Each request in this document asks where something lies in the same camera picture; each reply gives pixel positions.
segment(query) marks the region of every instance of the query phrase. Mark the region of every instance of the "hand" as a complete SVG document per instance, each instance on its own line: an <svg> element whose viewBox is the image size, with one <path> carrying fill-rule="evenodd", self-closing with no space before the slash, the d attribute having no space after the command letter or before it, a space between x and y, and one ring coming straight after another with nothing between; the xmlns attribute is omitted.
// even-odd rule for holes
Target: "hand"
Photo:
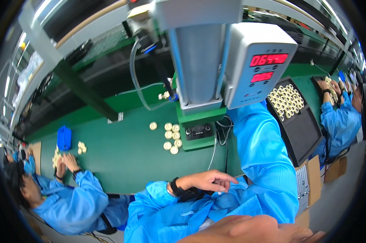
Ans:
<svg viewBox="0 0 366 243"><path fill-rule="evenodd" d="M65 172L66 172L66 164L63 162L63 157L61 157L57 160L56 176L59 178L63 178Z"/></svg>
<svg viewBox="0 0 366 243"><path fill-rule="evenodd" d="M74 155L72 155L70 153L68 153L68 154L63 153L62 161L63 161L63 163L66 164L69 171L74 172L74 171L79 170L79 166L77 164L77 161L75 160Z"/></svg>
<svg viewBox="0 0 366 243"><path fill-rule="evenodd" d="M344 82L342 82L342 80L340 80L339 85L340 85L341 90L343 90L345 88Z"/></svg>
<svg viewBox="0 0 366 243"><path fill-rule="evenodd" d="M337 93L337 95L341 95L341 89L340 89L338 83L334 80L332 80L330 83L333 87L333 90Z"/></svg>
<svg viewBox="0 0 366 243"><path fill-rule="evenodd" d="M317 83L320 86L322 91L329 89L329 85L327 84L326 81L320 80L320 81L317 81Z"/></svg>
<svg viewBox="0 0 366 243"><path fill-rule="evenodd" d="M29 155L33 155L32 148L30 148L30 147L26 150L26 158L29 159Z"/></svg>
<svg viewBox="0 0 366 243"><path fill-rule="evenodd" d="M216 169L212 169L206 172L181 177L176 180L176 186L181 187L183 190L196 187L205 191L228 192L230 182L238 184L238 181L234 177Z"/></svg>

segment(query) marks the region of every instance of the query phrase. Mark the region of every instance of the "black tray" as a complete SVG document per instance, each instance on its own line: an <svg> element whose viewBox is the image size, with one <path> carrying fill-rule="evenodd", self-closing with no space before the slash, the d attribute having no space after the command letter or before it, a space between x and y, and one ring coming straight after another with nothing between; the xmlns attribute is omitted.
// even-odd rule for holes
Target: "black tray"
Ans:
<svg viewBox="0 0 366 243"><path fill-rule="evenodd" d="M294 89L298 90L304 101L304 107L299 113L289 119L284 116L284 121L281 121L279 114L275 111L268 98L267 108L278 121L283 141L286 144L288 157L291 159L294 167L299 167L316 149L323 136L310 106L289 76L279 80L274 88L277 89L280 85L286 87L288 84L292 84Z"/></svg>
<svg viewBox="0 0 366 243"><path fill-rule="evenodd" d="M319 86L319 84L317 83L317 81L320 81L320 80L325 80L325 77L323 77L323 76L312 76L311 77L311 81L312 81L313 85L315 86L315 89L317 90L319 97L321 98L321 100L323 100L322 89ZM338 102L336 104L334 104L333 106L340 108L340 100L338 100Z"/></svg>

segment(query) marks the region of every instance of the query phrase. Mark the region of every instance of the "wristwatch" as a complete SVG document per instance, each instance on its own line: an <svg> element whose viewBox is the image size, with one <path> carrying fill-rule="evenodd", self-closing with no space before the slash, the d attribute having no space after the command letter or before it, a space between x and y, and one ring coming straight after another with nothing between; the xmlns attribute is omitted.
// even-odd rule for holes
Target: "wristwatch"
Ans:
<svg viewBox="0 0 366 243"><path fill-rule="evenodd" d="M79 168L78 170L76 170L76 171L74 171L74 172L72 173L72 178L73 178L74 180L77 178L77 174L78 174L79 172L83 172L83 170L82 170L81 168Z"/></svg>
<svg viewBox="0 0 366 243"><path fill-rule="evenodd" d="M54 178L56 178L56 179L59 179L59 180L63 181L64 176L63 176L62 178L60 178L60 177L58 177L58 176L56 175L56 173L57 173L57 168L55 167Z"/></svg>

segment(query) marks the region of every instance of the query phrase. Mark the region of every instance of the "black hair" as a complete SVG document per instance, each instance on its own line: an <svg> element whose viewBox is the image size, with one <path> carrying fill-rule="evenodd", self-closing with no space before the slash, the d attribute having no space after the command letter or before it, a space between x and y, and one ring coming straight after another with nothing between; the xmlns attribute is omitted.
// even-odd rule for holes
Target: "black hair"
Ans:
<svg viewBox="0 0 366 243"><path fill-rule="evenodd" d="M30 209L30 203L21 193L21 189L25 187L23 175L27 174L24 171L24 164L21 162L4 164L6 184L11 192L11 196L15 200L18 207L22 206L25 209Z"/></svg>

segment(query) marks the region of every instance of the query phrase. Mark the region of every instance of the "blue anti-static coat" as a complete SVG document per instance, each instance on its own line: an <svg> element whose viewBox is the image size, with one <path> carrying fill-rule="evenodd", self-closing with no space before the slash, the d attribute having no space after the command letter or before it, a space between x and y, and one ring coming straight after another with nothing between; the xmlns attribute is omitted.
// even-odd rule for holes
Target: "blue anti-static coat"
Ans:
<svg viewBox="0 0 366 243"><path fill-rule="evenodd" d="M177 202L167 182L150 182L129 205L124 242L176 242L198 231L209 217L267 214L279 223L293 223L299 207L295 169L287 157L279 125L263 103L228 111L234 121L243 177L228 193L214 193L197 201Z"/></svg>
<svg viewBox="0 0 366 243"><path fill-rule="evenodd" d="M328 132L329 157L335 157L348 148L355 139L361 127L361 114L352 106L351 97L343 93L344 103L339 109L333 110L330 102L322 104L321 124ZM326 138L323 138L312 157L319 156L319 162L326 158Z"/></svg>
<svg viewBox="0 0 366 243"><path fill-rule="evenodd" d="M77 173L75 182L79 187L73 189L56 179L50 180L37 175L33 156L29 157L29 164L24 164L24 169L32 174L41 194L47 196L33 211L59 233L82 234L105 230L102 213L113 227L126 223L129 196L121 195L120 198L109 199L91 172L86 170Z"/></svg>

